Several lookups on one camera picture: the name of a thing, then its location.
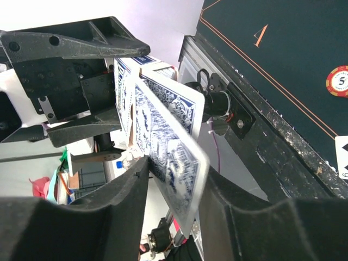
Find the six of spades card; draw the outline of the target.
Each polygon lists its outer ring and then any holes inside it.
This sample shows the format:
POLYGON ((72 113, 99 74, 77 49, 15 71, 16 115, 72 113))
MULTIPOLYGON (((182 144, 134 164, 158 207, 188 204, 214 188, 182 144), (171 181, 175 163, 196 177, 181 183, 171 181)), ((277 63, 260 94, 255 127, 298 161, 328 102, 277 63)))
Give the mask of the six of spades card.
POLYGON ((337 157, 338 174, 341 179, 347 180, 348 165, 348 136, 335 137, 335 151, 337 157))

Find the blue playing card deck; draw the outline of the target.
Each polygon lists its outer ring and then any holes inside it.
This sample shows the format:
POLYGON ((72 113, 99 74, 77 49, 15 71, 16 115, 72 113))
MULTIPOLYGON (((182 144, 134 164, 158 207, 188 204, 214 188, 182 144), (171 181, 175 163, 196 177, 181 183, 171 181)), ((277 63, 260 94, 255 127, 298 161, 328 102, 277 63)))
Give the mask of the blue playing card deck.
POLYGON ((125 144, 133 145, 133 77, 141 69, 158 72, 173 80, 178 79, 176 67, 150 55, 132 58, 114 59, 115 105, 119 115, 122 131, 125 134, 125 144))

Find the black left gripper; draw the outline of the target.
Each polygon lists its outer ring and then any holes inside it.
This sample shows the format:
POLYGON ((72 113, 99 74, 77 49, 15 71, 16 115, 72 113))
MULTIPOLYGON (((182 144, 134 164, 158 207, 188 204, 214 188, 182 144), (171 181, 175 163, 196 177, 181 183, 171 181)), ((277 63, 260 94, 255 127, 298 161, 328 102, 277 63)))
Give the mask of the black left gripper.
POLYGON ((57 120, 92 113, 50 128, 54 147, 121 129, 117 109, 111 107, 114 76, 103 58, 139 57, 150 51, 113 16, 1 31, 1 62, 12 63, 35 106, 46 97, 57 120))

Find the orange poker chip stack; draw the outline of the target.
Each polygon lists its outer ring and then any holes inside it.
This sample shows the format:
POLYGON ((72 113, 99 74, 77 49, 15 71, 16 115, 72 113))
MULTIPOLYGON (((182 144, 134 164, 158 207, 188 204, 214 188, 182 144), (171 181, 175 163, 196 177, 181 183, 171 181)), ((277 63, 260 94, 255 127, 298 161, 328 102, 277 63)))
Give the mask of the orange poker chip stack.
POLYGON ((326 79, 327 91, 333 96, 347 98, 347 75, 347 65, 339 66, 332 70, 326 79))

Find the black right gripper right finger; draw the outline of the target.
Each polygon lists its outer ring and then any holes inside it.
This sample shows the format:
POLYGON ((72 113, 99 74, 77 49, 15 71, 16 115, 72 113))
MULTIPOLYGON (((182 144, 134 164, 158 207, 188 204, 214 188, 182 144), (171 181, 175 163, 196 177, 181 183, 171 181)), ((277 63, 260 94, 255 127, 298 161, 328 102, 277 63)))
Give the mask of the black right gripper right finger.
POLYGON ((210 169, 199 206, 205 260, 347 260, 347 200, 271 204, 210 169))

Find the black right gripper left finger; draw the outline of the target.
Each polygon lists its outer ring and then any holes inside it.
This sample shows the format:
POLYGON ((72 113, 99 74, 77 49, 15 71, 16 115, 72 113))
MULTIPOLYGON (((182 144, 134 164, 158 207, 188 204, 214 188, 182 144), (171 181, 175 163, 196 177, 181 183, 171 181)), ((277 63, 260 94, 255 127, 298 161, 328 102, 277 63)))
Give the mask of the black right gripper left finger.
POLYGON ((148 174, 142 157, 69 205, 1 198, 1 260, 137 260, 148 174))

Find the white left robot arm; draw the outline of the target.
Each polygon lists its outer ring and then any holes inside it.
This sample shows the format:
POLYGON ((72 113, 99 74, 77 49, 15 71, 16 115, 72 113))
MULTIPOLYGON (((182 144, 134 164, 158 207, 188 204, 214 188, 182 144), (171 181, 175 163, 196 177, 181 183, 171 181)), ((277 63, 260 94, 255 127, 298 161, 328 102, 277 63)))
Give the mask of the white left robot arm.
POLYGON ((29 140, 43 123, 61 147, 120 129, 116 58, 149 54, 115 17, 1 32, 1 141, 29 140))

